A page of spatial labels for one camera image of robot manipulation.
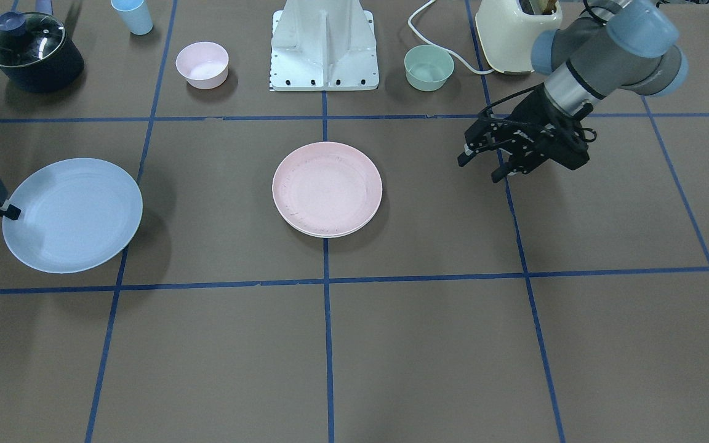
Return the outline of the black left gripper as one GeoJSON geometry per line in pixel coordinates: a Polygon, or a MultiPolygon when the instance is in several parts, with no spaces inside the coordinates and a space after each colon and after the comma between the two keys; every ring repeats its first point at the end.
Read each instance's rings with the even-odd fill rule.
{"type": "Polygon", "coordinates": [[[485,106],[465,130],[459,167],[486,151],[504,151],[508,160],[491,173],[494,184],[518,172],[532,172],[547,160],[574,170],[589,161],[588,144],[596,132],[582,126],[593,109],[569,117],[557,109],[543,86],[534,86],[485,106]]]}

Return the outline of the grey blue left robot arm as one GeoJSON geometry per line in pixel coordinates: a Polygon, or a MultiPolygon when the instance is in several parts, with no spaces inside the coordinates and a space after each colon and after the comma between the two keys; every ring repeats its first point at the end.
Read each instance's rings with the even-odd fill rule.
{"type": "Polygon", "coordinates": [[[547,160],[582,167],[597,138],[582,120],[598,103],[616,90],[661,97],[686,81],[689,61],[679,36],[650,1],[585,4],[567,28],[535,39],[530,62],[544,81],[520,90],[520,103],[505,118],[495,117],[492,105],[484,107],[465,130],[459,166],[486,151],[503,151],[508,159],[492,172],[494,183],[529,174],[547,160]]]}

